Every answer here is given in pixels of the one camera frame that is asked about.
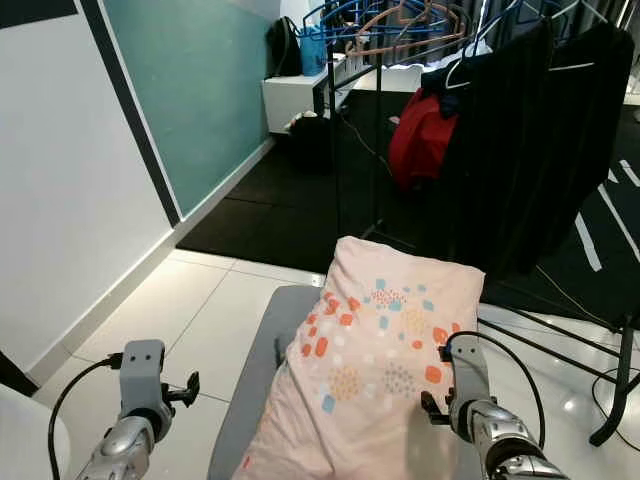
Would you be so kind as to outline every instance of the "white tile floor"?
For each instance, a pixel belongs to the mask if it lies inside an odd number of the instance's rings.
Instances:
[[[159,338],[167,347],[163,379],[180,386],[191,371],[199,370],[201,394],[191,409],[177,407],[173,427],[156,447],[145,479],[204,480],[228,402],[273,291],[281,285],[323,282],[324,276],[309,272],[176,250],[35,398],[51,406],[67,382],[90,362],[121,351],[129,340]],[[486,306],[481,307],[480,313],[593,367],[615,366],[606,355],[548,333],[543,327],[525,324],[510,313]],[[619,344],[619,338],[591,324],[553,316],[545,318],[603,345]],[[497,332],[486,328],[481,331],[504,341],[531,367],[547,416],[545,451],[550,460],[574,480],[637,478],[640,454],[615,437],[600,448],[591,447],[587,441],[602,421],[591,400],[592,376]],[[492,348],[486,348],[485,355],[493,393],[537,433],[535,404],[521,372]],[[634,352],[633,365],[640,368],[640,351]],[[640,444],[640,389],[637,390],[628,403],[621,431]],[[610,385],[603,382],[598,394],[606,404],[611,395]],[[69,395],[61,411],[71,437],[67,478],[75,478],[118,409],[117,372],[107,369],[92,373]]]

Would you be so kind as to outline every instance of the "black cable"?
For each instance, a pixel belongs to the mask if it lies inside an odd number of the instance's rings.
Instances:
[[[56,417],[58,416],[58,411],[62,406],[62,402],[65,397],[69,394],[71,389],[75,386],[76,383],[82,379],[89,372],[100,368],[111,366],[112,369],[120,368],[122,364],[122,353],[115,353],[110,355],[109,358],[105,358],[104,360],[99,361],[98,363],[94,363],[93,365],[88,366],[83,371],[81,371],[78,375],[74,377],[73,380],[69,382],[69,384],[62,390],[62,393],[56,400],[56,404],[53,406],[53,410],[51,412],[51,417],[49,418],[49,430],[47,431],[47,447],[49,448],[49,462],[51,463],[51,472],[53,473],[53,480],[60,480],[60,470],[58,469],[58,459],[56,458],[56,449],[54,445],[54,429],[56,425]]]
[[[615,372],[616,370],[618,370],[617,368],[612,368],[611,370],[607,370],[606,372],[604,372],[606,375]],[[640,370],[638,370],[637,368],[630,368],[630,370],[634,371],[634,372],[640,372]],[[600,409],[600,413],[602,413],[602,416],[606,419],[609,418],[609,415],[607,415],[604,411],[604,408],[602,408],[602,405],[600,404],[600,402],[598,401],[598,399],[596,398],[596,384],[601,380],[600,377],[597,377],[593,383],[591,384],[591,396],[593,397],[593,401],[596,403],[596,405],[598,406],[598,408]],[[640,452],[640,447],[634,445],[633,443],[631,443],[629,440],[627,440],[624,435],[622,435],[620,433],[620,430],[616,429],[616,433],[618,434],[618,436],[620,437],[620,440],[622,440],[624,443],[627,444],[628,447],[634,449],[636,452]]]
[[[522,369],[522,371],[524,373],[524,376],[527,377],[527,381],[529,382],[529,385],[531,386],[531,391],[533,392],[533,397],[535,398],[535,401],[536,401],[536,407],[538,408],[538,420],[539,420],[539,423],[540,423],[540,437],[538,439],[538,445],[540,446],[541,450],[544,449],[544,442],[545,442],[545,437],[546,437],[546,425],[545,425],[545,420],[544,420],[544,408],[542,407],[542,400],[540,400],[540,393],[538,392],[538,387],[536,386],[536,382],[533,381],[533,377],[529,373],[529,370],[527,369],[526,365],[506,345],[502,344],[501,342],[499,342],[495,338],[492,338],[489,335],[485,335],[484,333],[480,333],[480,332],[457,332],[457,333],[454,333],[453,335],[451,335],[449,337],[449,340],[447,341],[447,348],[449,348],[449,349],[451,348],[451,340],[453,340],[456,337],[462,337],[462,336],[478,337],[478,338],[482,338],[482,339],[484,339],[484,340],[486,340],[488,342],[493,343],[494,345],[496,345],[496,346],[500,347],[502,350],[504,350],[507,354],[509,354],[509,356]]]

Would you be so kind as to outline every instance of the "pillow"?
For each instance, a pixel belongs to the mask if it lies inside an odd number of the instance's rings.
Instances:
[[[452,385],[437,347],[476,329],[484,274],[338,241],[321,300],[287,348],[234,479],[450,479],[458,440],[430,425]]]

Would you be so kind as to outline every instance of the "silver robotic arm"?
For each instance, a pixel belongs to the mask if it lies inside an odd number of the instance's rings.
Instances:
[[[159,340],[129,342],[120,368],[122,406],[118,421],[91,455],[78,480],[138,480],[149,468],[149,456],[171,427],[171,402],[189,407],[200,390],[198,373],[185,390],[169,391],[160,383],[164,344]]]
[[[440,412],[428,392],[422,392],[422,406],[431,423],[450,424],[475,446],[485,480],[568,480],[546,460],[522,420],[490,396],[487,364],[477,338],[454,335],[440,354],[453,367],[454,386],[446,397],[449,415]]]

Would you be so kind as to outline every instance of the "gray cushion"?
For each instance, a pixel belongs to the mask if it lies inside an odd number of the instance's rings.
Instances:
[[[209,465],[209,480],[228,480],[256,433],[273,376],[278,351],[286,349],[296,329],[320,298],[320,288],[278,288],[262,317]]]

